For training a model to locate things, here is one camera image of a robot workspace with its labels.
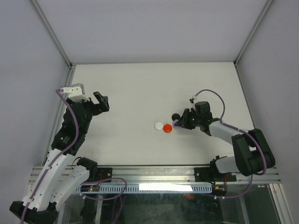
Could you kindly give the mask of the purple earbud charging case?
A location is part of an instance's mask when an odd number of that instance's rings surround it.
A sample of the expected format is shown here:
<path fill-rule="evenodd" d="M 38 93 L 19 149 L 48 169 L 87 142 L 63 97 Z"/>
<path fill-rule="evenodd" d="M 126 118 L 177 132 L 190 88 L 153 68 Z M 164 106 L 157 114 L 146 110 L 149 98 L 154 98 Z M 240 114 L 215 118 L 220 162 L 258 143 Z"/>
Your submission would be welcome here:
<path fill-rule="evenodd" d="M 180 127 L 180 125 L 178 124 L 178 122 L 179 122 L 178 119 L 176 119 L 176 120 L 173 121 L 173 123 L 172 123 L 173 128 L 177 129 L 177 128 Z"/>

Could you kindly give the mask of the black earbud charging case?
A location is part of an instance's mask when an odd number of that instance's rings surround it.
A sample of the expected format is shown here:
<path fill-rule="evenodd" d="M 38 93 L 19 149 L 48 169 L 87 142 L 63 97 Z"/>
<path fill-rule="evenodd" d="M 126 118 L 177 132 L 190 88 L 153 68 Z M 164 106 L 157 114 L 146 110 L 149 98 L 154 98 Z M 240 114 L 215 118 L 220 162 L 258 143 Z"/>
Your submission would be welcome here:
<path fill-rule="evenodd" d="M 179 120 L 180 119 L 180 115 L 178 113 L 174 113 L 174 114 L 172 114 L 171 118 L 172 118 L 173 121 Z"/>

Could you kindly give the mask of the orange earbud charging case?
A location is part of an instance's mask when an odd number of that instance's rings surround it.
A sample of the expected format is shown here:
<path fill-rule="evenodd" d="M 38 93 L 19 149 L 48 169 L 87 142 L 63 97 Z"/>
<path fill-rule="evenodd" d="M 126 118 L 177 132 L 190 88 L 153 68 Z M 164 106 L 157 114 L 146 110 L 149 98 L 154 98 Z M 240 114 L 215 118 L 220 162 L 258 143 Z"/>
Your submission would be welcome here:
<path fill-rule="evenodd" d="M 173 130 L 173 128 L 172 128 L 172 125 L 170 125 L 170 124 L 165 124 L 163 126 L 163 131 L 166 133 L 170 133 L 172 130 Z"/>

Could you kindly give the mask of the white earbud charging case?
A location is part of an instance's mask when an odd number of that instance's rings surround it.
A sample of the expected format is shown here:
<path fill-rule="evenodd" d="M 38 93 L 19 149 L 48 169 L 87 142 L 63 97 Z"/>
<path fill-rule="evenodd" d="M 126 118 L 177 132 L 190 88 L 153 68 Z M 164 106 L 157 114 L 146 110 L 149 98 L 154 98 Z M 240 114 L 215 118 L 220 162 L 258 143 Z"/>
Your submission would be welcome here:
<path fill-rule="evenodd" d="M 161 122 L 156 122 L 156 123 L 154 124 L 154 128 L 155 128 L 157 131 L 161 131 L 161 130 L 163 130 L 163 127 L 164 127 L 164 125 L 163 125 L 163 123 L 161 123 Z"/>

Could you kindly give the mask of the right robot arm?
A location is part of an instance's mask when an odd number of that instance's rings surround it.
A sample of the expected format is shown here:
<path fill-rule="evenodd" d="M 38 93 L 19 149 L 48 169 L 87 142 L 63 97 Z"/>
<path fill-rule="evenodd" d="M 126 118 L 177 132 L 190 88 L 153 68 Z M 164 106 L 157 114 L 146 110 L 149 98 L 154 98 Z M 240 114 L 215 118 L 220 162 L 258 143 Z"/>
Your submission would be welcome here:
<path fill-rule="evenodd" d="M 214 118 L 210 104 L 197 102 L 182 115 L 172 115 L 173 127 L 193 130 L 199 128 L 208 136 L 216 137 L 230 144 L 233 156 L 216 156 L 210 161 L 209 176 L 215 181 L 227 173 L 240 173 L 243 176 L 263 175 L 276 165 L 270 146 L 260 129 L 242 130 L 231 126 L 220 118 Z"/>

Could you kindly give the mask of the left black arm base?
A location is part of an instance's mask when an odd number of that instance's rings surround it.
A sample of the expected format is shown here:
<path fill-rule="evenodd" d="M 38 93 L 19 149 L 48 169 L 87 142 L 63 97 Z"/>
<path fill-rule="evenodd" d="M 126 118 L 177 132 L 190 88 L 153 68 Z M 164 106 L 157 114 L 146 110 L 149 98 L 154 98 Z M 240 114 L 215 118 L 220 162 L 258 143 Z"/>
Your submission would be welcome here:
<path fill-rule="evenodd" d="M 111 182 L 110 178 L 112 178 L 112 171 L 111 167 L 97 167 L 97 172 L 95 176 L 95 181 L 99 182 L 101 180 L 105 180 L 104 182 Z"/>

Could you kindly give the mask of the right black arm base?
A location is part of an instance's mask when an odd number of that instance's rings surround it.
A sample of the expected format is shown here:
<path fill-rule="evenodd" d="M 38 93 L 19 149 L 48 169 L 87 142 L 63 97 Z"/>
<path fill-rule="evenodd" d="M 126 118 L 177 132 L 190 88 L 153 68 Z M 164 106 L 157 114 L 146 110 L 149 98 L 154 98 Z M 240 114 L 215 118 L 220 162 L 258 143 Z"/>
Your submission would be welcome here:
<path fill-rule="evenodd" d="M 219 173 L 216 169 L 210 167 L 194 168 L 194 177 L 196 182 L 236 182 L 236 176 L 231 173 Z"/>

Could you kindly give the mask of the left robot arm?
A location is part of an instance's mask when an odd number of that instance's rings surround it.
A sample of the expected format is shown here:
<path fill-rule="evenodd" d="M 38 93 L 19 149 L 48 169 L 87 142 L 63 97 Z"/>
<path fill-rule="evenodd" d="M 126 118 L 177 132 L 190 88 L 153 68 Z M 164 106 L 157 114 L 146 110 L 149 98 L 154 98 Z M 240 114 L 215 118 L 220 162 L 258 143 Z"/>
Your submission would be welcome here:
<path fill-rule="evenodd" d="M 47 161 L 29 193 L 20 201 L 12 202 L 9 210 L 21 223 L 53 224 L 58 213 L 72 192 L 85 181 L 94 181 L 98 176 L 97 162 L 81 158 L 71 175 L 59 181 L 69 162 L 85 141 L 89 125 L 94 116 L 110 109 L 108 96 L 94 92 L 98 103 L 83 93 L 64 98 L 62 90 L 58 96 L 66 105 L 63 122 L 55 135 Z"/>

